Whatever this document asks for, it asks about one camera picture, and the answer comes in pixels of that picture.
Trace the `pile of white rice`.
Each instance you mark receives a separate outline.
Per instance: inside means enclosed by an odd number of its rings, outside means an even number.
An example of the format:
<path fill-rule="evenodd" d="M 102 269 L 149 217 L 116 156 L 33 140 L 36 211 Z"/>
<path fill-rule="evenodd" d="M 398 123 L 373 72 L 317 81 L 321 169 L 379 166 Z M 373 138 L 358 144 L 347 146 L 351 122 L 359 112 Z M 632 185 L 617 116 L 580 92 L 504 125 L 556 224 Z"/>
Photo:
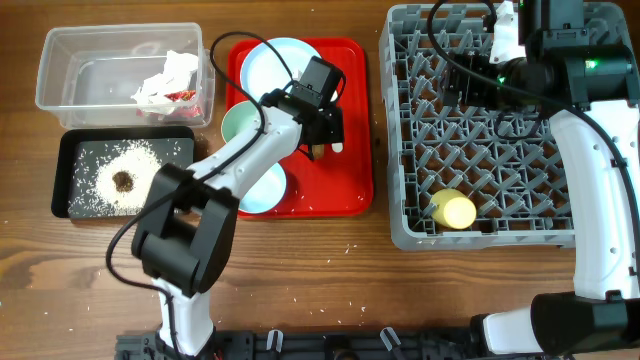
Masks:
<path fill-rule="evenodd" d="M 105 165 L 95 178 L 95 196 L 106 208 L 107 215 L 123 216 L 138 212 L 146 202 L 152 180 L 161 162 L 154 152 L 142 145 L 131 145 Z M 134 179 L 134 188 L 128 193 L 115 190 L 112 176 L 127 171 Z"/>

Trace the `small light blue plate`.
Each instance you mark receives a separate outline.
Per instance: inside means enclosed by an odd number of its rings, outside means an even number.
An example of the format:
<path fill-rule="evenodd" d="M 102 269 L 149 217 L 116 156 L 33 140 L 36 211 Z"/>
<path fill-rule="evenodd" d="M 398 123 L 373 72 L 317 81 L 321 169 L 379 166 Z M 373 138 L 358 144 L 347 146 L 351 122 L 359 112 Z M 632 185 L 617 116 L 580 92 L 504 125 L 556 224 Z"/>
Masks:
<path fill-rule="evenodd" d="M 274 209 L 285 195 L 287 179 L 279 163 L 274 164 L 249 189 L 239 203 L 239 210 L 248 214 L 261 214 Z"/>

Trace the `light green rice bowl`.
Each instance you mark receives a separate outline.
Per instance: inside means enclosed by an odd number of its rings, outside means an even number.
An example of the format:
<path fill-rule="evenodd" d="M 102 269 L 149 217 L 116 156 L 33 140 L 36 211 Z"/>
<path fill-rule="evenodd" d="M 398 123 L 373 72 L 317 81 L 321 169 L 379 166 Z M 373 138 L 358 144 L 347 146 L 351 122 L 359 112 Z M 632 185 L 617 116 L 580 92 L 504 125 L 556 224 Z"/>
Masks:
<path fill-rule="evenodd" d="M 225 143 L 247 128 L 255 129 L 260 125 L 257 108 L 250 101 L 243 101 L 232 106 L 224 115 L 221 134 Z"/>

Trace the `white plastic spoon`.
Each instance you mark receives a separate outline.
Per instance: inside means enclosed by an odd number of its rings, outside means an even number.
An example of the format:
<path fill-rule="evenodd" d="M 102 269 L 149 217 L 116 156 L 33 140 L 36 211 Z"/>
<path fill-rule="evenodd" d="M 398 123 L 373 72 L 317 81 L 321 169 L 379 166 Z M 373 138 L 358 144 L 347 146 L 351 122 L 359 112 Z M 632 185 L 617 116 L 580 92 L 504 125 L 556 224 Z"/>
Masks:
<path fill-rule="evenodd" d="M 331 98 L 331 101 L 332 101 L 332 102 L 334 102 L 334 101 L 336 101 L 336 100 L 337 100 L 337 98 L 338 98 L 338 92 L 337 92 L 337 91 L 335 91 L 335 92 L 334 92 L 334 94 L 333 94 L 333 96 L 332 96 L 332 98 Z M 340 153 L 340 152 L 342 152 L 342 151 L 343 151 L 343 149 L 344 149 L 344 145 L 343 145 L 342 143 L 333 143 L 333 144 L 331 145 L 331 148 L 332 148 L 332 151 L 333 151 L 334 153 Z"/>

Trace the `brown food scrap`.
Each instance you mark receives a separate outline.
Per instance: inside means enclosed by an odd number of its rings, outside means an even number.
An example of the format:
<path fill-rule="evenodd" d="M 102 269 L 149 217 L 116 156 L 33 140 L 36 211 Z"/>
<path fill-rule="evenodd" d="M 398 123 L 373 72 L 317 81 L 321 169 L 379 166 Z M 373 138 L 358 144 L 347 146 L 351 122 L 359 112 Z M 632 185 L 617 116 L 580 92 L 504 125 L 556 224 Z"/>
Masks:
<path fill-rule="evenodd" d="M 112 181 L 118 193 L 128 193 L 134 188 L 134 179 L 127 171 L 116 172 L 112 176 Z"/>

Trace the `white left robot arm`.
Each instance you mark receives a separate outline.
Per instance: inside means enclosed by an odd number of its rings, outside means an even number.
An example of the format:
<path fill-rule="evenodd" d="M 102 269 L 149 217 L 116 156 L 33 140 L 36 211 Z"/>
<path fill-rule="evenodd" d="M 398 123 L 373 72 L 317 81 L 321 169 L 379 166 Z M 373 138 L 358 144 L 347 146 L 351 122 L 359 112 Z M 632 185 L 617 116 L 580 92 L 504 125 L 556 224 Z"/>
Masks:
<path fill-rule="evenodd" d="M 344 140 L 342 111 L 324 95 L 276 89 L 257 110 L 256 124 L 213 155 L 186 169 L 163 166 L 137 218 L 131 252 L 163 302 L 151 352 L 164 359 L 214 358 L 209 292 L 229 260 L 250 188 L 301 145 Z"/>

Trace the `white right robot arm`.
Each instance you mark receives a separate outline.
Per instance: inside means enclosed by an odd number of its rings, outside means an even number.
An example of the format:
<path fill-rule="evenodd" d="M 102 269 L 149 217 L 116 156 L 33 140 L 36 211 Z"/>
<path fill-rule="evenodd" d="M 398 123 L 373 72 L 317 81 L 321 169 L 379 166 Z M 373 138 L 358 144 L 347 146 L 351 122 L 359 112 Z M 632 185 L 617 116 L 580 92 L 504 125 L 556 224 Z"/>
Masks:
<path fill-rule="evenodd" d="M 487 315 L 494 355 L 563 356 L 639 343 L 639 68 L 622 23 L 596 28 L 584 1 L 506 1 L 483 23 L 487 55 L 446 54 L 447 103 L 536 111 L 558 146 L 573 218 L 570 292 Z"/>

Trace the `white tissue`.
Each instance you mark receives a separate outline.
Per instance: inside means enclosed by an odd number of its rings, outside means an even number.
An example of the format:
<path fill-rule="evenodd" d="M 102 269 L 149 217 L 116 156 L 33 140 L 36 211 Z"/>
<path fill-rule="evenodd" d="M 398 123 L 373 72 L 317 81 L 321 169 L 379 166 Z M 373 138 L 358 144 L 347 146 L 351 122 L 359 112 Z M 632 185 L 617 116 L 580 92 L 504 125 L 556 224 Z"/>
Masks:
<path fill-rule="evenodd" d="M 192 76 L 197 73 L 198 67 L 198 56 L 169 50 L 163 71 L 145 79 L 131 98 L 140 106 L 148 106 L 143 109 L 146 112 L 151 107 L 148 98 L 152 95 L 191 90 Z"/>

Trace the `yellow plastic cup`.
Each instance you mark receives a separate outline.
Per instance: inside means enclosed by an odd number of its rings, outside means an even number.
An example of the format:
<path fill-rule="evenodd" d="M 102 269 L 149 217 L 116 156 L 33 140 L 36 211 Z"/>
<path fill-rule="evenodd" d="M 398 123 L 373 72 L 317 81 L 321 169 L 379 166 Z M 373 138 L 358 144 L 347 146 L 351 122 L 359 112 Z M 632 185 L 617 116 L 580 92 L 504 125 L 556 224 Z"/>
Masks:
<path fill-rule="evenodd" d="M 442 226 L 462 230 L 476 220 L 477 210 L 474 203 L 456 189 L 442 189 L 436 192 L 431 198 L 431 203 L 435 205 L 432 218 Z"/>

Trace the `red snack wrapper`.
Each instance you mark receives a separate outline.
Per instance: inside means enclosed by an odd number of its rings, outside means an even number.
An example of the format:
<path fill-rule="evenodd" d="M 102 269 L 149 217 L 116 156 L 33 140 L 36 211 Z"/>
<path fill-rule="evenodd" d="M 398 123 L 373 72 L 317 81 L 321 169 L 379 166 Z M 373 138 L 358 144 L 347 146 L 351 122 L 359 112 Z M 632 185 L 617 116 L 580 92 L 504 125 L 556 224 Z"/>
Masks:
<path fill-rule="evenodd" d="M 195 95 L 195 90 L 152 95 L 148 98 L 151 107 L 146 109 L 146 112 L 160 117 L 195 118 L 201 116 L 203 110 L 198 104 L 186 106 L 186 103 L 190 102 Z"/>

